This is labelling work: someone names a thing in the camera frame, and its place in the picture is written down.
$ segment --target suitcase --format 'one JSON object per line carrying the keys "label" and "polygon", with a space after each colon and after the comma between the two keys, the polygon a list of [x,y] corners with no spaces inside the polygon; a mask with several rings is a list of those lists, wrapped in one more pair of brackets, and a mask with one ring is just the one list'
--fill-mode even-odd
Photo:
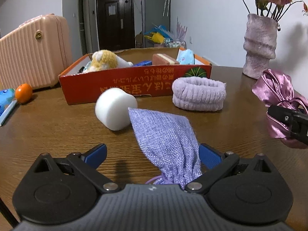
{"label": "suitcase", "polygon": [[33,89],[53,87],[73,63],[64,17],[39,16],[0,39],[0,79],[4,88],[28,83]]}

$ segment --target cardboard box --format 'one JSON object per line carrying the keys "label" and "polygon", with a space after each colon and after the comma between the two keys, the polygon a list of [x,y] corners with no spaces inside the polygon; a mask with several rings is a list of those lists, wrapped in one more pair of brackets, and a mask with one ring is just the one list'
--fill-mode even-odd
{"label": "cardboard box", "polygon": [[[126,61],[137,64],[152,60],[153,54],[165,53],[177,58],[183,48],[146,48],[127,49],[115,53]],[[198,68],[210,77],[212,65],[195,55],[195,65],[141,66],[123,69],[109,69],[98,72],[78,74],[92,58],[84,55],[59,75],[59,81],[68,104],[96,102],[98,97],[109,88],[118,87],[134,96],[172,95],[172,83],[186,73],[195,73]]]}

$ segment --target wood grain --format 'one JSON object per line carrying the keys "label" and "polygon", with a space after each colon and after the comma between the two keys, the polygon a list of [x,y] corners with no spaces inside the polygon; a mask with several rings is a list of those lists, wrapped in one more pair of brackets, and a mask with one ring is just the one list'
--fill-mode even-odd
{"label": "wood grain", "polygon": [[[170,96],[139,98],[139,107],[186,116],[198,141],[221,152],[233,151],[242,157],[267,154],[294,195],[287,224],[298,231],[308,230],[308,151],[290,149],[269,138],[264,121],[266,108],[251,92],[255,80],[242,75],[241,69],[215,66],[211,78],[227,83],[227,99],[221,112],[184,111],[173,105]],[[69,106],[61,88],[35,94],[32,102],[17,107],[0,128],[0,196],[12,211],[14,189],[43,152],[65,157],[105,143],[108,157],[99,171],[110,179],[144,183],[160,174],[140,151],[131,127],[120,132],[108,130],[96,119],[95,104]],[[0,230],[10,230],[2,216]]]}

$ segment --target vase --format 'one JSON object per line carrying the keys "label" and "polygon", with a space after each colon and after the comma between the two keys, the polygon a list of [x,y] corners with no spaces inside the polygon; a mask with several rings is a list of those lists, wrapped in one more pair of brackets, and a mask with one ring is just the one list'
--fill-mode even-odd
{"label": "vase", "polygon": [[248,15],[244,49],[247,51],[243,73],[258,79],[275,59],[278,23],[269,17]]}

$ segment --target yellow and white plush toy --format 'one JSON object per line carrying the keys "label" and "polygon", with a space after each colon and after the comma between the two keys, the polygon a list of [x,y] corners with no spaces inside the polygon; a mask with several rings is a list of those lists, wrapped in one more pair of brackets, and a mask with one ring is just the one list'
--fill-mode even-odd
{"label": "yellow and white plush toy", "polygon": [[97,51],[92,55],[92,62],[85,67],[83,73],[115,68],[129,68],[132,66],[132,62],[127,62],[115,53],[104,49]]}

